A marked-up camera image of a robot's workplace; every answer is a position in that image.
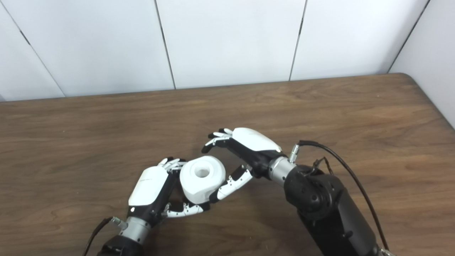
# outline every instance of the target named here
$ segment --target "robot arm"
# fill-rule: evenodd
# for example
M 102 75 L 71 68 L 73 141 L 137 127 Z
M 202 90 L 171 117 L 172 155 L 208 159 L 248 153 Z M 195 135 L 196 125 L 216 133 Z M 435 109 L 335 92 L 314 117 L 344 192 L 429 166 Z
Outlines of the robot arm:
M 143 256 L 142 245 L 146 241 L 147 235 L 164 218 L 185 217 L 207 211 L 210 209 L 211 203 L 224 199 L 252 178 L 250 171 L 241 166 L 242 168 L 234 171 L 210 194 L 210 200 L 207 202 L 171 205 L 169 197 L 185 164 L 183 159 L 166 158 L 157 166 L 145 169 L 128 200 L 126 221 L 116 217 L 104 219 L 93 232 L 82 255 L 87 254 L 91 241 L 99 230 L 107 223 L 113 222 L 120 228 L 120 232 L 107 241 L 97 255 Z
M 320 161 L 313 166 L 295 164 L 299 146 L 313 145 L 327 150 L 352 172 L 330 149 L 315 142 L 300 141 L 288 158 L 272 140 L 248 128 L 220 129 L 209 138 L 203 153 L 214 146 L 227 148 L 251 167 L 254 177 L 265 177 L 284 188 L 286 200 L 297 208 L 301 221 L 324 256 L 393 256 L 377 245 L 374 232 L 336 176 L 321 171 Z M 355 175 L 351 175 L 359 184 Z

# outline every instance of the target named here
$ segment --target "cable connector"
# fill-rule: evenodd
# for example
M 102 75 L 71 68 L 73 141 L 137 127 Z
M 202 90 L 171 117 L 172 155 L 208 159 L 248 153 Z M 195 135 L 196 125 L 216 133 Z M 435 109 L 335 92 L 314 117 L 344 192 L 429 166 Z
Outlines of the cable connector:
M 294 147 L 292 148 L 292 151 L 291 151 L 291 154 L 289 155 L 289 160 L 288 160 L 288 162 L 290 162 L 291 164 L 294 164 L 295 160 L 297 159 L 298 149 L 299 149 L 299 145 L 297 145 L 297 144 L 295 144 Z
M 111 220 L 112 223 L 114 223 L 114 225 L 116 225 L 117 227 L 119 227 L 121 230 L 125 230 L 127 227 L 128 227 L 128 223 L 120 220 L 119 218 L 117 217 L 113 217 L 112 220 Z

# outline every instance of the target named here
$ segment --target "black cable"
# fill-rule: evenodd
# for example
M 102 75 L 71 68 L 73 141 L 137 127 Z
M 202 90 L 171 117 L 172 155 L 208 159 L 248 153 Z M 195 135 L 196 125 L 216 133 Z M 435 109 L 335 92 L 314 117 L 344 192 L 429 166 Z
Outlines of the black cable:
M 100 230 L 101 230 L 104 226 L 106 226 L 107 223 L 109 223 L 109 222 L 112 220 L 112 218 L 113 218 L 113 217 L 105 218 L 105 219 L 102 220 L 101 223 L 98 224 L 98 226 L 94 229 L 93 233 L 91 234 L 90 238 L 88 239 L 86 248 L 85 248 L 84 252 L 82 253 L 82 256 L 86 256 L 86 255 L 87 255 L 88 250 L 90 249 L 90 245 L 91 245 L 91 243 L 93 242 L 93 239 L 95 238 L 95 236 L 98 234 L 98 232 L 100 232 Z
M 328 148 L 322 144 L 319 144 L 315 141 L 301 140 L 301 141 L 299 141 L 298 145 L 299 146 L 308 145 L 308 146 L 314 146 L 314 147 L 324 149 L 325 151 L 329 152 L 333 157 L 335 157 L 340 162 L 340 164 L 349 172 L 352 179 L 355 181 L 355 183 L 359 187 L 360 192 L 362 192 L 362 195 L 364 196 L 365 201 L 367 202 L 368 207 L 371 211 L 371 215 L 373 215 L 373 219 L 374 219 L 374 222 L 376 223 L 376 227 L 378 228 L 378 232 L 379 232 L 379 236 L 381 237 L 382 244 L 384 245 L 384 248 L 386 250 L 388 250 L 389 246 L 387 245 L 387 241 L 385 240 L 384 232 L 382 231 L 382 227 L 379 222 L 378 215 L 376 214 L 376 211 L 374 210 L 373 204 L 371 203 L 371 201 L 367 195 L 367 192 L 365 191 L 364 187 L 362 186 L 359 179 L 355 175 L 354 171 L 348 166 L 348 164 L 339 155 L 337 155 L 333 150 L 331 150 L 330 148 Z

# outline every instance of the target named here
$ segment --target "wooden table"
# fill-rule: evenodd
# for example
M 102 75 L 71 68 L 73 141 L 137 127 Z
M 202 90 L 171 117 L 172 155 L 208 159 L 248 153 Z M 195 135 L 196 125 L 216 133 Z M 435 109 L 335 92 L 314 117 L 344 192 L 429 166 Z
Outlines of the wooden table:
M 454 254 L 455 132 L 403 74 L 0 103 L 0 254 L 80 255 L 102 218 L 126 215 L 145 168 L 202 156 L 207 134 L 224 127 L 256 129 L 286 153 L 299 139 L 330 146 L 363 182 L 394 253 Z M 211 154 L 227 170 L 241 163 Z M 298 161 L 324 155 L 307 148 Z M 89 255 L 116 233 L 106 227 Z M 265 179 L 207 213 L 165 220 L 147 247 L 154 256 L 320 255 L 283 189 Z

